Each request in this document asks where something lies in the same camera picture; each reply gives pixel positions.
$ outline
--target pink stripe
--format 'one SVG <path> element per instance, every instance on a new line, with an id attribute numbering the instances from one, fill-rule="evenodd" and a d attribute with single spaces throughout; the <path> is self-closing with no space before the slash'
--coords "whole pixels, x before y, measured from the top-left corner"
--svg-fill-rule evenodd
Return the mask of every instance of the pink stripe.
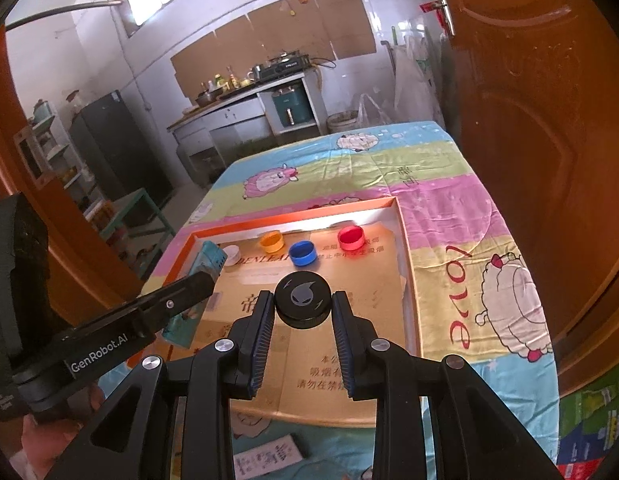
<path id="1" fill-rule="evenodd" d="M 389 188 L 384 186 L 312 198 L 263 211 L 228 216 L 213 222 L 201 222 L 183 227 L 167 247 L 154 270 L 154 275 L 165 276 L 169 272 L 185 241 L 194 231 L 227 223 L 302 211 L 315 206 L 333 205 L 347 198 L 369 200 L 383 196 L 398 198 L 411 250 L 479 242 L 486 237 L 509 234 L 503 217 L 478 177 L 474 174 L 464 174 L 422 182 L 393 184 Z"/>
<path id="2" fill-rule="evenodd" d="M 398 199 L 411 250 L 509 234 L 475 174 L 397 184 L 390 191 Z"/>

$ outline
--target black refrigerator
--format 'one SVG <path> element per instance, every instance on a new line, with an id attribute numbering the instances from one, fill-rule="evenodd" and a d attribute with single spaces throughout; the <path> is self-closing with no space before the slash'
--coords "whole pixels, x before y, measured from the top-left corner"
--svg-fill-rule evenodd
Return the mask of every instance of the black refrigerator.
<path id="1" fill-rule="evenodd" d="M 112 202 L 141 187 L 147 190 L 158 207 L 169 199 L 172 185 L 119 91 L 80 110 L 69 135 L 94 173 L 96 183 Z M 142 201 L 125 217 L 125 223 L 129 227 L 144 225 L 153 214 Z"/>

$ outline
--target cardboard panel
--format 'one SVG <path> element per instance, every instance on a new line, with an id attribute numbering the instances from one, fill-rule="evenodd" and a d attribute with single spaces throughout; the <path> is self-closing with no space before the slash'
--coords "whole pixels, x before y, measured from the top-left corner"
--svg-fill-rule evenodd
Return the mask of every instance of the cardboard panel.
<path id="1" fill-rule="evenodd" d="M 338 59 L 376 52 L 363 0 L 316 0 Z"/>
<path id="2" fill-rule="evenodd" d="M 176 80 L 183 95 L 195 104 L 201 92 L 200 83 L 206 83 L 219 72 L 225 72 L 220 45 L 213 32 L 194 41 L 172 58 Z"/>
<path id="3" fill-rule="evenodd" d="M 268 58 L 283 50 L 300 50 L 310 57 L 336 59 L 315 0 L 308 0 L 306 4 L 298 0 L 279 0 L 253 10 L 248 17 Z"/>
<path id="4" fill-rule="evenodd" d="M 216 38 L 223 56 L 223 64 L 218 71 L 224 75 L 228 75 L 225 72 L 231 65 L 234 75 L 239 80 L 244 79 L 255 64 L 267 59 L 267 52 L 257 39 L 247 16 L 240 16 L 217 28 Z"/>

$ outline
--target kitchen counter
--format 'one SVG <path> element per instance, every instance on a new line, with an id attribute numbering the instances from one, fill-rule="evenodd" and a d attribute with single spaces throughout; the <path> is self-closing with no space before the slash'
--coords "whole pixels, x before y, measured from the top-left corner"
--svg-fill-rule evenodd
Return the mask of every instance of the kitchen counter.
<path id="1" fill-rule="evenodd" d="M 274 94 L 296 84 L 307 95 L 310 114 L 298 122 L 281 120 Z M 298 140 L 327 133 L 327 110 L 320 72 L 305 70 L 260 84 L 199 107 L 167 127 L 178 143 L 176 154 L 194 182 L 207 185 L 211 174 L 232 162 Z"/>
<path id="2" fill-rule="evenodd" d="M 240 94 L 237 94 L 233 97 L 230 97 L 229 99 L 218 100 L 204 107 L 198 107 L 195 110 L 192 110 L 188 114 L 184 115 L 182 118 L 177 120 L 175 123 L 167 126 L 167 130 L 173 133 L 176 128 L 185 126 L 186 124 L 189 124 L 191 121 L 195 120 L 198 117 L 201 117 L 206 114 L 210 114 L 213 111 L 229 106 L 230 104 L 238 103 L 239 101 L 242 101 L 243 99 L 246 99 L 247 97 L 252 97 L 253 95 L 259 92 L 264 92 L 276 86 L 284 85 L 285 83 L 291 83 L 293 81 L 303 79 L 305 78 L 305 74 L 307 72 L 312 72 L 313 70 L 314 69 L 305 70 L 305 72 L 298 72 L 290 76 L 284 77 L 282 79 L 275 79 L 274 81 L 269 81 L 267 83 L 256 85 L 254 88 L 249 89 Z"/>

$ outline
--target tablecloth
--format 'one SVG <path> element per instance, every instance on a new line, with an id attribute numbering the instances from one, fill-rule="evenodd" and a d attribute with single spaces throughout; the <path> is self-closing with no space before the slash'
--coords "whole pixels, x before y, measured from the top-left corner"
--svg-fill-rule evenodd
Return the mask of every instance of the tablecloth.
<path id="1" fill-rule="evenodd" d="M 162 285 L 193 230 L 383 196 L 397 197 L 407 230 L 422 356 L 462 355 L 556 461 L 557 371 L 541 302 L 496 205 L 436 123 L 353 130 L 235 162 L 170 243 L 144 292 Z M 427 428 L 427 405 L 423 414 Z M 373 430 L 273 421 L 259 436 L 235 440 L 234 452 L 286 433 L 304 441 L 307 460 L 270 478 L 354 480 L 371 465 Z"/>

